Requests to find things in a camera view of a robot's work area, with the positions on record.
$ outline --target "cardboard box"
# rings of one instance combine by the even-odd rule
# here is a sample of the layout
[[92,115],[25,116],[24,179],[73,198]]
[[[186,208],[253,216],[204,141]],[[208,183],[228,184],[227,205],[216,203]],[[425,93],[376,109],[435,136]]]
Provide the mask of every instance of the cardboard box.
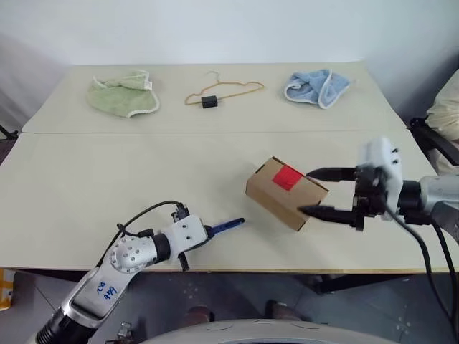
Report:
[[247,181],[245,194],[273,213],[291,229],[299,231],[306,216],[297,208],[319,204],[328,193],[321,184],[272,157]]

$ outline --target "white surface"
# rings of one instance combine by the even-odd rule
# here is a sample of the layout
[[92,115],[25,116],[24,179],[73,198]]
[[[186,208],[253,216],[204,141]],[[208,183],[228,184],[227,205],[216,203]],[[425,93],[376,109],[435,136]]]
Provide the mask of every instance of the white surface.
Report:
[[[419,272],[416,242],[394,222],[366,219],[363,233],[310,219],[295,232],[246,197],[245,182],[271,156],[307,172],[354,166],[378,132],[233,134],[23,134],[0,168],[0,266],[89,269],[124,222],[166,199],[183,201],[205,224],[245,225],[188,253],[192,269],[302,272]],[[388,133],[406,179],[434,171],[408,132]],[[325,183],[323,204],[351,208],[352,182]],[[131,230],[171,223],[171,208]],[[434,231],[418,227],[434,269],[446,263]],[[459,247],[447,236],[455,264]],[[158,264],[151,269],[178,269]]]
[[2,53],[24,53],[1,61],[0,89],[32,116],[62,65],[365,59],[392,107],[419,115],[457,67],[458,13],[456,0],[3,0]]
[[[119,118],[88,105],[87,88],[95,75],[113,78],[132,69],[151,73],[153,90],[161,101],[156,113]],[[283,88],[298,70],[331,68],[355,80],[336,104],[323,110],[290,102]],[[215,82],[260,81],[265,89],[223,99],[218,107],[185,105],[185,98]],[[220,85],[205,95],[229,95],[241,86]],[[254,133],[317,130],[395,130],[404,123],[391,109],[363,62],[303,64],[149,65],[73,67],[38,113],[23,127],[25,133]]]

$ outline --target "green towel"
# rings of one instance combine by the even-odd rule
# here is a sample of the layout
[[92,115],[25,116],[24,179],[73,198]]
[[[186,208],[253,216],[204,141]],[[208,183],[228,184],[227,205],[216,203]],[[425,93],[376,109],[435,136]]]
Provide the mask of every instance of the green towel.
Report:
[[159,100],[153,92],[150,74],[136,70],[125,77],[91,82],[87,102],[105,113],[130,118],[138,113],[152,113],[159,109]]

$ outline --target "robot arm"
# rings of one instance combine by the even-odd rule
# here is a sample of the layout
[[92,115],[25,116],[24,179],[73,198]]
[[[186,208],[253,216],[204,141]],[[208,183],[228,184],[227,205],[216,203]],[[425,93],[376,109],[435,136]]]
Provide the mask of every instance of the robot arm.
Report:
[[156,235],[123,236],[114,242],[102,264],[81,279],[29,344],[87,343],[140,271],[155,263],[184,257],[184,252],[214,235],[195,215],[183,219],[174,217],[174,220],[174,224]]
[[366,144],[356,168],[320,168],[307,176],[322,181],[353,181],[355,193],[351,211],[331,206],[303,206],[303,213],[324,221],[364,229],[365,216],[381,215],[386,209],[402,215],[407,224],[438,223],[459,239],[459,175],[424,177],[419,182],[403,181],[398,150],[387,138]]

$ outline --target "wall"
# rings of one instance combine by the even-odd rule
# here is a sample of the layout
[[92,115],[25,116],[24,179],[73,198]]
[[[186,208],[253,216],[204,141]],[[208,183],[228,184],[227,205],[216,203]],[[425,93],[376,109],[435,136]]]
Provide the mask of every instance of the wall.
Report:
[[2,0],[0,99],[22,124],[68,65],[365,59],[408,118],[457,67],[458,16],[457,0]]

